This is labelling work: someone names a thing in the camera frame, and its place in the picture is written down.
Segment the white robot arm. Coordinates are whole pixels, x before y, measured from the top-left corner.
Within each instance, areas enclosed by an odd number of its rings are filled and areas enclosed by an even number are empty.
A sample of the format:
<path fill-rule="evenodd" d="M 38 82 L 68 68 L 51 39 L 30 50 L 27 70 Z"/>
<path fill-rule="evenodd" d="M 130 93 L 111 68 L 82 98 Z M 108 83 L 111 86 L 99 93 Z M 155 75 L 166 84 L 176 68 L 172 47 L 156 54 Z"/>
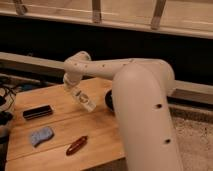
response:
<path fill-rule="evenodd" d="M 172 67 L 160 59 L 93 61 L 84 51 L 64 62 L 64 83 L 74 89 L 83 76 L 112 81 L 112 102 L 128 171 L 184 171 L 168 107 Z"/>

